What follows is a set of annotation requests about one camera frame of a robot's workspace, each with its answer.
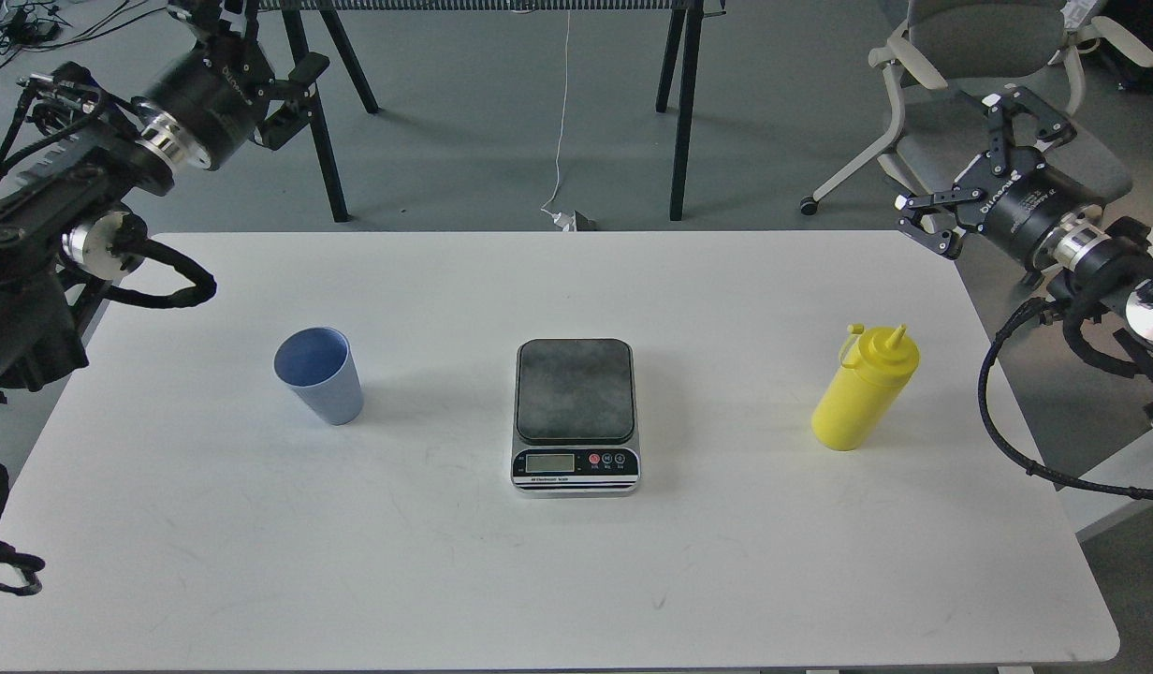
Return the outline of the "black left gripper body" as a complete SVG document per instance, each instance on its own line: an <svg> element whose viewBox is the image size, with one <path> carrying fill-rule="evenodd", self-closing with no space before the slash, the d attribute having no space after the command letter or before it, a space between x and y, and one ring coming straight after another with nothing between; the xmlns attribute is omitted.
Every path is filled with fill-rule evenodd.
<svg viewBox="0 0 1153 674"><path fill-rule="evenodd" d="M269 103L255 91L271 79L258 43L244 41L238 51L205 43L173 61L131 106L150 120L168 115L198 145L193 156L199 167L218 171L259 128Z"/></svg>

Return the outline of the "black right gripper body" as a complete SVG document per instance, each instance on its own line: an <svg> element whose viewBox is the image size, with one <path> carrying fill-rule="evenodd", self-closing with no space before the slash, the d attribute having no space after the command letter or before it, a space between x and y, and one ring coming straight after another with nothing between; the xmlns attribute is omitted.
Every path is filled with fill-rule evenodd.
<svg viewBox="0 0 1153 674"><path fill-rule="evenodd" d="M979 154L955 185L962 195L978 194L955 209L958 224L984 234L1028 271L1072 270L1106 240L1095 227L1105 198L1053 168L1038 150L1009 150L1000 165Z"/></svg>

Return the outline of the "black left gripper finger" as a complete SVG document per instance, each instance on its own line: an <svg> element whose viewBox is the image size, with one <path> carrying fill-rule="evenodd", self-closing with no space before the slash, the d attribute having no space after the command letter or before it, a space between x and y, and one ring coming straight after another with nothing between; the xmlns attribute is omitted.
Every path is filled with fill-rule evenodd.
<svg viewBox="0 0 1153 674"><path fill-rule="evenodd" d="M326 71L327 56L308 52L291 69L285 79L267 79L255 86L255 103L266 111L269 103L281 103L255 130L255 144L269 150L280 150L312 120L312 103L318 103L315 83Z"/></svg>
<svg viewBox="0 0 1153 674"><path fill-rule="evenodd" d="M195 35L195 47L169 65L169 71L204 67L229 74L269 74L258 41L256 1L169 1L169 16Z"/></svg>

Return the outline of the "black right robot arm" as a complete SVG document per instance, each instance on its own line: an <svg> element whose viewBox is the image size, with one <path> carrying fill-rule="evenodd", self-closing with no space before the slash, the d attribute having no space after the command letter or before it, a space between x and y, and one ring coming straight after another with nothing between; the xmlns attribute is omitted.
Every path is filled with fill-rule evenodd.
<svg viewBox="0 0 1153 674"><path fill-rule="evenodd" d="M1121 217L1099 226L1102 197L1013 141L1013 118L1037 120L1037 137L1073 139L1073 123L1028 89L984 98L988 146L952 187L900 195L898 229L940 256L960 255L978 233L1031 273L1058 268L1052 294L1064 301L1064 338L1091 368L1153 384L1153 256L1150 229ZM1153 425L1153 402L1146 406Z"/></svg>

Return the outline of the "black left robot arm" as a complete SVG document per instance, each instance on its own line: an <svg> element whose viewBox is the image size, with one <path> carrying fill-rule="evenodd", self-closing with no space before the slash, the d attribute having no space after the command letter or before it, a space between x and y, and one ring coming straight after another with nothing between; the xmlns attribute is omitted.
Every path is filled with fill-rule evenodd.
<svg viewBox="0 0 1153 674"><path fill-rule="evenodd" d="M327 56L272 71L255 1L171 1L195 46L125 101L86 68L21 82L0 146L0 404L88 359L83 333L103 301L179 310L212 298L211 273L149 238L125 205L163 197L176 171L217 171L247 141L278 149L314 118Z"/></svg>

